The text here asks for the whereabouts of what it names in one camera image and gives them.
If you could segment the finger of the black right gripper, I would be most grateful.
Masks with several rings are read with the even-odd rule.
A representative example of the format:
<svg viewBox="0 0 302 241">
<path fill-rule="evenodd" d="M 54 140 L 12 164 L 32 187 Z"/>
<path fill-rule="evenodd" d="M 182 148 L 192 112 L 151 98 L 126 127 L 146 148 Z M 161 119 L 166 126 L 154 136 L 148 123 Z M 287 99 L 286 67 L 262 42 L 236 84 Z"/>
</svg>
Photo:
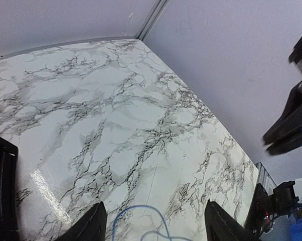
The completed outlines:
<svg viewBox="0 0 302 241">
<path fill-rule="evenodd" d="M 302 146 L 302 92 L 294 87 L 279 119 L 262 137 L 264 145 Z"/>
<path fill-rule="evenodd" d="M 281 155 L 302 147 L 302 131 L 272 141 L 266 152 L 269 155 Z"/>
</svg>

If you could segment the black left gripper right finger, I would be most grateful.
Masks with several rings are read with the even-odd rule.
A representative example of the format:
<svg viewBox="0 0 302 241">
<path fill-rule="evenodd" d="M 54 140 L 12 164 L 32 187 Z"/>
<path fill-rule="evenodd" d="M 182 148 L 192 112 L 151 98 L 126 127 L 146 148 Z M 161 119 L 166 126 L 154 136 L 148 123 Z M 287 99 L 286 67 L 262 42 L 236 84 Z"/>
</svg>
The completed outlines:
<svg viewBox="0 0 302 241">
<path fill-rule="evenodd" d="M 260 240 L 251 231 L 242 227 L 215 201 L 208 200 L 204 216 L 209 241 Z"/>
</svg>

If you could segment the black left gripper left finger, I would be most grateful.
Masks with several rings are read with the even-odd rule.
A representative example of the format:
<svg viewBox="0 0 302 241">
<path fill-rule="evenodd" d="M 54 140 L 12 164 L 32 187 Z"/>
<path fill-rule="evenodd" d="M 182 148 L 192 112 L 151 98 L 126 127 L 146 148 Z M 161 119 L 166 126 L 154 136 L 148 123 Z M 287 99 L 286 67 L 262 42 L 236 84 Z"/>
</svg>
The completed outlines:
<svg viewBox="0 0 302 241">
<path fill-rule="evenodd" d="M 58 241 L 105 241 L 106 223 L 104 203 L 96 203 Z"/>
</svg>

